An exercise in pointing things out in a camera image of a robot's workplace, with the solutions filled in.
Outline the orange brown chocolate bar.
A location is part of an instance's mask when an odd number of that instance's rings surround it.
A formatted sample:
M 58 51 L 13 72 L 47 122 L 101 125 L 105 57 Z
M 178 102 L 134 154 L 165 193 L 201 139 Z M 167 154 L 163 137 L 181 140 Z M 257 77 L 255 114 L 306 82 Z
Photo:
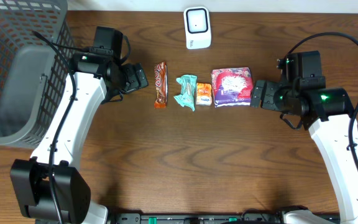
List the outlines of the orange brown chocolate bar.
M 165 108 L 167 106 L 167 64 L 161 62 L 154 66 L 156 100 L 154 108 Z

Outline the red purple snack packet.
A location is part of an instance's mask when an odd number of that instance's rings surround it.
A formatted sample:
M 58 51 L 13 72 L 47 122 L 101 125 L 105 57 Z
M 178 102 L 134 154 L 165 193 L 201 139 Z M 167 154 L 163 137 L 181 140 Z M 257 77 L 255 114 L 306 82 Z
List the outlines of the red purple snack packet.
M 250 105 L 254 86 L 249 67 L 215 69 L 211 79 L 216 108 Z

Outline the teal wrapper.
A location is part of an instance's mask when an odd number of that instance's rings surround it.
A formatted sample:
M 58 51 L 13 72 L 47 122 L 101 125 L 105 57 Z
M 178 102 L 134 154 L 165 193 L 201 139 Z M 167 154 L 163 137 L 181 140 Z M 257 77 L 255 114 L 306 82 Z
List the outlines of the teal wrapper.
M 182 107 L 189 107 L 195 111 L 195 90 L 196 90 L 196 75 L 183 75 L 176 78 L 177 83 L 181 85 L 181 93 L 175 95 L 174 99 Z

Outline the small orange snack packet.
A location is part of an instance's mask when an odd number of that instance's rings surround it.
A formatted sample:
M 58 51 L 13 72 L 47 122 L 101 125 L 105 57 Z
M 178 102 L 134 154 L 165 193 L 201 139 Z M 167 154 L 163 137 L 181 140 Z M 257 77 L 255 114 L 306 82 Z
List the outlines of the small orange snack packet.
M 196 104 L 210 106 L 212 104 L 212 86 L 209 83 L 196 84 Z

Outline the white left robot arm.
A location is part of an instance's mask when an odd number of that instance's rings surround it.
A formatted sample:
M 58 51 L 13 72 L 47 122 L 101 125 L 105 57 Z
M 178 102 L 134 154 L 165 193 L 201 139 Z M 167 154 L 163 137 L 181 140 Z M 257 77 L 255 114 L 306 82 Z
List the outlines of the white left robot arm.
M 10 170 L 23 217 L 36 223 L 107 223 L 109 210 L 93 202 L 81 176 L 83 145 L 100 105 L 148 86 L 141 64 L 90 53 L 74 54 L 63 98 L 30 159 Z

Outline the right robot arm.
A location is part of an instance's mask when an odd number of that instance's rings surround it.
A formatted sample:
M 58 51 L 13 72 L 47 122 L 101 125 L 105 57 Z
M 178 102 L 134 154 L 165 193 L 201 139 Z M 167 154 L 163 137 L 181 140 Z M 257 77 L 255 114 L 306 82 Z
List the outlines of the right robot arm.
M 342 88 L 301 92 L 289 84 L 259 80 L 251 105 L 301 118 L 317 145 L 334 193 L 341 223 L 358 223 L 358 128 L 351 101 Z

